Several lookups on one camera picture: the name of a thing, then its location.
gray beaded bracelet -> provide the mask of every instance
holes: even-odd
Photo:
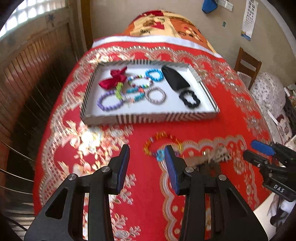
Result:
[[[150,94],[152,91],[159,91],[159,92],[163,95],[162,98],[161,98],[160,100],[155,100],[155,99],[150,98],[150,97],[149,97],[149,94]],[[153,87],[153,88],[151,88],[151,89],[145,91],[145,98],[146,98],[150,103],[152,103],[152,104],[162,104],[162,103],[165,101],[165,99],[166,99],[166,94],[165,94],[165,92],[164,92],[161,88],[159,88],[159,87]]]

striped tray border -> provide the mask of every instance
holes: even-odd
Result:
[[[194,78],[199,82],[204,92],[206,93],[208,99],[211,102],[211,105],[214,109],[214,112],[170,112],[170,113],[149,113],[149,114],[123,114],[123,115],[110,115],[110,116],[93,116],[86,115],[86,106],[89,98],[89,93],[93,85],[95,76],[100,67],[104,66],[113,66],[113,67],[122,67],[128,65],[166,65],[168,67],[183,67],[188,68]],[[106,62],[98,63],[92,72],[88,84],[86,86],[83,102],[81,105],[80,118],[86,125],[107,125],[107,124],[135,124],[135,123],[158,123],[158,122],[172,122],[172,121],[197,121],[201,119],[211,119],[214,118],[217,113],[219,113],[219,108],[213,99],[211,93],[207,87],[202,82],[201,78],[197,72],[193,69],[190,64],[185,63],[175,63],[175,62],[165,62],[165,61],[151,61],[146,59],[137,59],[131,61],[115,61],[115,62]]]

wall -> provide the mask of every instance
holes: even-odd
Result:
[[[139,14],[165,9],[189,18],[214,49],[232,66],[240,47],[262,61],[260,72],[280,78],[284,85],[296,81],[296,59],[276,19],[259,1],[252,40],[240,36],[246,1],[231,0],[233,11],[223,7],[210,14],[201,10],[203,0],[91,0],[91,25],[94,39],[122,32]]]

bed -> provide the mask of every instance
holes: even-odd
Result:
[[[171,123],[87,127],[80,107],[89,77],[99,62],[149,59],[192,65],[207,86],[220,113],[211,120]],[[175,196],[163,162],[143,152],[146,141],[165,131],[183,146],[183,157],[201,155],[216,145],[225,145],[231,160],[221,162],[225,174],[252,210],[270,194],[262,187],[257,168],[245,162],[242,153],[254,139],[272,139],[261,111],[236,72],[215,52],[190,20],[175,13],[151,11],[139,15],[122,33],[95,40],[79,60],[54,105],[39,148],[34,185],[37,214],[70,173],[93,173],[107,165],[123,144],[131,158],[125,185],[118,196],[110,195],[110,213],[115,240],[178,240],[184,212],[184,196]],[[176,145],[169,139],[151,149]],[[85,196],[83,237],[87,239],[88,196]],[[206,208],[206,235],[210,237],[210,208]]]

black pouch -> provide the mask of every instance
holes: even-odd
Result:
[[[190,87],[190,84],[188,84],[188,82],[174,69],[163,66],[161,71],[168,84],[174,91]]]

